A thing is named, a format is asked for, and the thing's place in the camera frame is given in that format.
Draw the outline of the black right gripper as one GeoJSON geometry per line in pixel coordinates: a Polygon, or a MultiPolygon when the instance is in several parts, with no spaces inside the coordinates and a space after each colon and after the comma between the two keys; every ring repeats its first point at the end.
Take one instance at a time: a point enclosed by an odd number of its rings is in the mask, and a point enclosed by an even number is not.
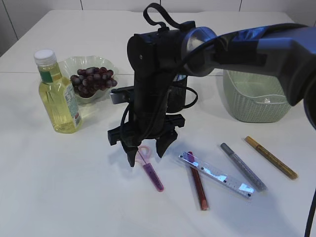
{"type": "Polygon", "coordinates": [[[156,32],[134,34],[127,43],[128,60],[134,70],[134,101],[128,103],[128,121],[108,131],[110,145],[117,141],[135,165],[138,146],[145,139],[156,139],[156,151],[163,157],[177,139],[175,124],[166,119],[168,90],[175,76],[181,73],[181,46],[188,33],[195,29],[188,21],[169,29],[164,23],[156,32]]]}

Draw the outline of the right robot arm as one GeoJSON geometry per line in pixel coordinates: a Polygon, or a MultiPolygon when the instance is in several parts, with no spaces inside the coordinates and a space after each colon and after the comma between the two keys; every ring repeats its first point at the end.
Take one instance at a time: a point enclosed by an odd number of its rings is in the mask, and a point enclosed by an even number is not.
{"type": "Polygon", "coordinates": [[[316,30],[284,23],[217,36],[210,28],[186,22],[175,30],[134,34],[127,43],[134,85],[114,89],[128,104],[120,126],[108,131],[110,145],[120,142],[128,162],[135,164],[138,146],[156,141],[161,157],[176,140],[182,115],[167,111],[177,75],[204,77],[214,69],[276,77],[291,106],[300,101],[309,122],[316,123],[316,30]]]}

